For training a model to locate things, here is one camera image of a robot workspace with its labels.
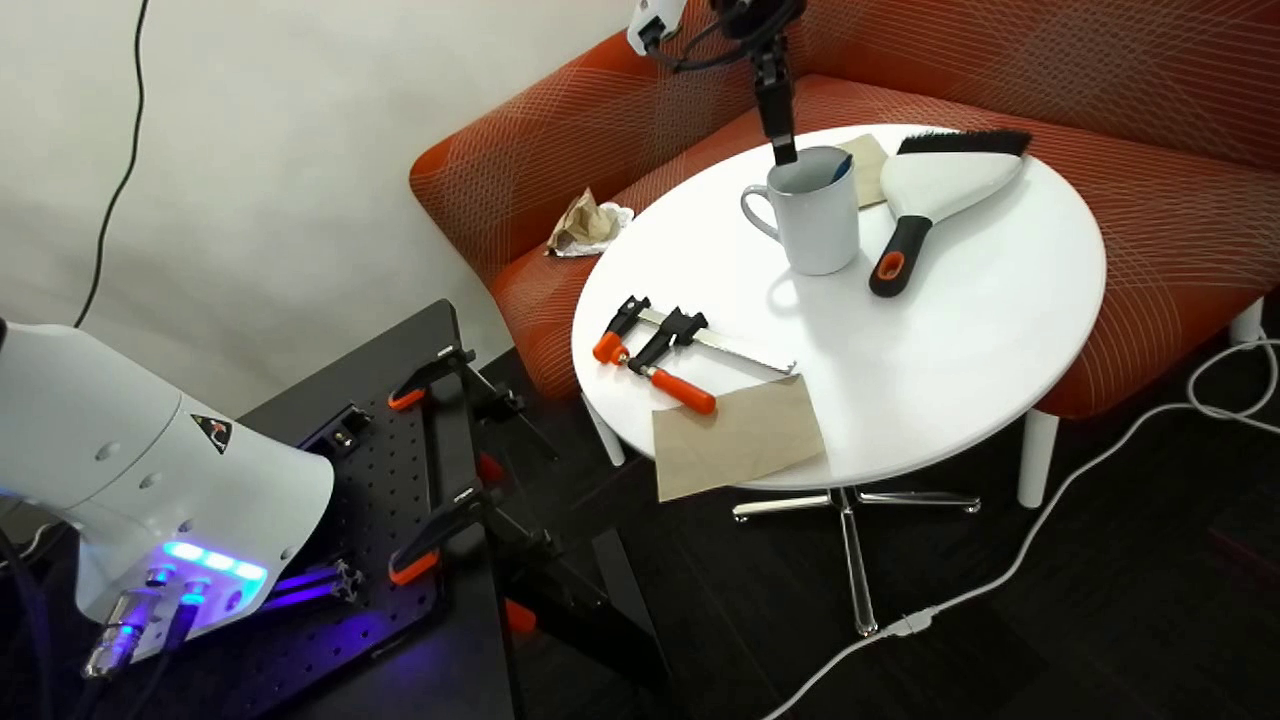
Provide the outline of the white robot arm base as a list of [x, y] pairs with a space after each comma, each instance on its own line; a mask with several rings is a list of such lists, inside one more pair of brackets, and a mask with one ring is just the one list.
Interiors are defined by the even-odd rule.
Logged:
[[0, 494], [78, 534], [92, 679], [247, 619], [320, 530], [335, 469], [67, 325], [5, 325]]

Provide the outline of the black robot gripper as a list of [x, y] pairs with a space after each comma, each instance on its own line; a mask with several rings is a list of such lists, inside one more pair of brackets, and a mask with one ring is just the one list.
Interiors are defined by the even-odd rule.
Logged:
[[727, 42], [751, 50], [751, 92], [775, 166], [794, 162], [789, 46], [775, 42], [809, 0], [708, 0]]

